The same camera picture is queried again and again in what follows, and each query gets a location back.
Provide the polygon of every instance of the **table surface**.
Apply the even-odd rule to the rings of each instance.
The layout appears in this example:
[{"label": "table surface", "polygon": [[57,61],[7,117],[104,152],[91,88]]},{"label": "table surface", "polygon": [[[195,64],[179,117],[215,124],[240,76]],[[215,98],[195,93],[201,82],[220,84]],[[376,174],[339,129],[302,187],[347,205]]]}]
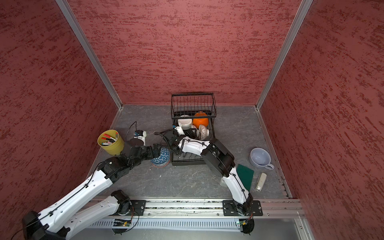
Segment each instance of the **table surface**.
[{"label": "table surface", "polygon": [[[147,146],[160,143],[161,137],[153,133],[172,127],[170,106],[125,105],[115,130],[125,136],[134,121],[137,121],[137,129],[147,132]],[[216,138],[234,155],[235,164],[255,171],[250,191],[254,199],[284,198],[277,171],[257,169],[249,162],[249,154],[253,148],[261,147],[268,151],[254,107],[218,106],[214,130]],[[100,151],[94,166],[109,157],[111,155]],[[262,172],[267,174],[267,179],[262,191],[257,192],[255,187]],[[121,189],[130,197],[141,198],[232,198],[229,189],[220,186],[219,182],[220,177],[215,176],[206,165],[172,166],[169,163],[165,167],[157,168],[151,161],[143,161],[99,195],[108,196]]]}]

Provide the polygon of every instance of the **dish rack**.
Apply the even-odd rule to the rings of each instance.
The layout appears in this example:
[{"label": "dish rack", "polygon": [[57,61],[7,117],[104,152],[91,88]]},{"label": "dish rack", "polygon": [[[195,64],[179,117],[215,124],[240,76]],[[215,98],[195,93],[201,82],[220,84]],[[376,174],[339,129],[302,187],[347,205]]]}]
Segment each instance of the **dish rack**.
[{"label": "dish rack", "polygon": [[[195,117],[195,114],[198,112],[204,112],[207,116]],[[209,130],[209,135],[204,141],[210,141],[215,138],[215,117],[216,102],[213,93],[172,94],[171,118],[173,125],[179,125],[178,119],[208,118],[209,124],[207,129]],[[182,152],[179,156],[172,156],[171,163],[173,166],[205,164],[201,156],[185,152]]]}]

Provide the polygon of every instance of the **black wire basket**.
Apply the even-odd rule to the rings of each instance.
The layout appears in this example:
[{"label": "black wire basket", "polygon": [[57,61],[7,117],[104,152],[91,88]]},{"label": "black wire basket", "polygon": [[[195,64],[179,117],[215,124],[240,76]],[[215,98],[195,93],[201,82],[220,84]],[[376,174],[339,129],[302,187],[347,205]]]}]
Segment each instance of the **black wire basket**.
[{"label": "black wire basket", "polygon": [[[215,138],[214,119],[216,117],[216,102],[213,93],[172,94],[171,107],[173,125],[178,126],[178,119],[208,118],[209,124],[207,129],[209,130],[209,135],[204,141],[210,141]],[[195,116],[198,112],[204,112],[207,116]],[[185,152],[178,156],[172,156],[171,163],[173,166],[205,164],[201,156]]]}]

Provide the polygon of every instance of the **white cup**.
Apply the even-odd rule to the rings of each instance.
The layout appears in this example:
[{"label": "white cup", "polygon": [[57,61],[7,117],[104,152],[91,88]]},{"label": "white cup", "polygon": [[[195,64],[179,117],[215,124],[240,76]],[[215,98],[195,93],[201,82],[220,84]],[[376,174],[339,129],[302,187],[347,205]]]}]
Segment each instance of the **white cup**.
[{"label": "white cup", "polygon": [[259,147],[252,149],[249,161],[257,168],[275,169],[275,166],[271,164],[271,156],[269,153]]},{"label": "white cup", "polygon": [[[189,115],[181,115],[180,117],[189,117]],[[192,118],[179,119],[179,120],[177,120],[177,122],[179,123],[179,126],[180,126],[183,130],[190,129],[191,126],[192,126]]]}]

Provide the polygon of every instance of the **gray floor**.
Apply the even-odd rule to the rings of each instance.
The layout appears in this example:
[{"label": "gray floor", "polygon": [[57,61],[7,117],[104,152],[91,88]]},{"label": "gray floor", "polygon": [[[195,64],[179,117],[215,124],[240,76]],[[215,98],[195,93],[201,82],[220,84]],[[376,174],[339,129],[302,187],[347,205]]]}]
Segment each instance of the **gray floor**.
[{"label": "gray floor", "polygon": [[[147,146],[160,143],[161,138],[153,133],[171,128],[170,106],[125,105],[115,130],[125,135],[134,121],[137,129],[147,131]],[[254,108],[218,106],[214,128],[216,138],[235,156],[235,163],[255,171],[251,186],[253,198],[284,198],[277,172],[256,169],[249,163],[248,155],[253,148],[268,151]],[[103,161],[109,157],[102,151],[97,159]],[[257,178],[262,172],[267,174],[267,179],[263,190],[256,192]],[[144,161],[99,195],[107,196],[121,189],[132,197],[231,198],[229,189],[220,186],[219,180],[206,165],[172,166],[170,163],[157,168],[150,161]]]},{"label": "gray floor", "polygon": [[255,220],[255,229],[250,235],[239,232],[221,231],[196,231],[196,230],[164,230],[164,229],[132,229],[122,235],[114,233],[111,229],[86,228],[76,234],[72,240],[251,240],[251,239],[273,239],[273,240],[299,240],[300,237],[293,219],[258,219]]}]

